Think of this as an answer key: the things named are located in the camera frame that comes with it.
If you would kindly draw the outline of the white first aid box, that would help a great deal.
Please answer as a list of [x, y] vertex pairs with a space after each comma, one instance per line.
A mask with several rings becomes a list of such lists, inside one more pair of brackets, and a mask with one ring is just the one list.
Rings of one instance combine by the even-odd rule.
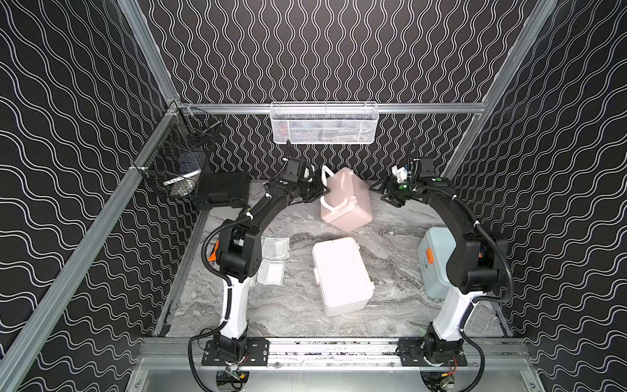
[[362, 310], [375, 291], [360, 247], [352, 237], [316, 243], [312, 249], [314, 276], [327, 317]]

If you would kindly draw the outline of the white gauze packet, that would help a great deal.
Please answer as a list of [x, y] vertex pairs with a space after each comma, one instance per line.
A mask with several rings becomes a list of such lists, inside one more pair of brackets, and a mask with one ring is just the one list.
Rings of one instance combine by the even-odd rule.
[[271, 261], [284, 261], [289, 258], [290, 238], [264, 237], [261, 241], [262, 257]]
[[264, 259], [256, 275], [256, 281], [262, 285], [281, 286], [284, 279], [286, 262]]

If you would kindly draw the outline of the light blue first aid box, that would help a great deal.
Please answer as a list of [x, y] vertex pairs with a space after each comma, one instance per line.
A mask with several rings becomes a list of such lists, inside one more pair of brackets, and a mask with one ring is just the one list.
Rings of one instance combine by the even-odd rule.
[[456, 246], [447, 227], [432, 227], [417, 248], [426, 295], [431, 299], [445, 300], [453, 288], [447, 277], [447, 262]]

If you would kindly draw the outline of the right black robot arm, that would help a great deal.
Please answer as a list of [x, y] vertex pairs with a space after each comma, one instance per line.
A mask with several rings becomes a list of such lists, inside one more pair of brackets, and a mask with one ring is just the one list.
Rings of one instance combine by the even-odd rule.
[[430, 158], [408, 158], [407, 164], [392, 167], [370, 189], [394, 207], [403, 207], [408, 200], [431, 206], [452, 233], [455, 247], [446, 262], [451, 285], [419, 350], [426, 363], [440, 366], [461, 363], [465, 345], [476, 349], [478, 371], [466, 387], [474, 390], [483, 378], [486, 356], [467, 335], [466, 324], [479, 303], [505, 305], [512, 301], [514, 277], [506, 256], [508, 241], [484, 227], [451, 181], [436, 173]]

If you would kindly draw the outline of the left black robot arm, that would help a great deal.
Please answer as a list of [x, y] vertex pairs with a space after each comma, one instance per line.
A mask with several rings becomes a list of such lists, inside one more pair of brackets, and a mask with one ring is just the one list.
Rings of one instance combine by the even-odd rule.
[[262, 235], [280, 212], [292, 204], [310, 204], [329, 189], [306, 158], [298, 158], [290, 140], [286, 142], [281, 170], [264, 183], [262, 199], [240, 213], [236, 220], [225, 220], [202, 242], [202, 264], [223, 283], [220, 323], [189, 338], [187, 356], [192, 377], [203, 391], [210, 391], [194, 363], [194, 345], [202, 339], [228, 365], [246, 359], [248, 339], [248, 294], [252, 279], [263, 261]]

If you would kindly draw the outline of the pink first aid box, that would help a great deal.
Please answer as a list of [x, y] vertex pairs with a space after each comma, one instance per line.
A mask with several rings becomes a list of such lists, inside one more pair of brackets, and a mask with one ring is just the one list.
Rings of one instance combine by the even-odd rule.
[[349, 168], [333, 172], [321, 167], [321, 180], [329, 192], [320, 198], [321, 219], [346, 233], [372, 222], [369, 185]]

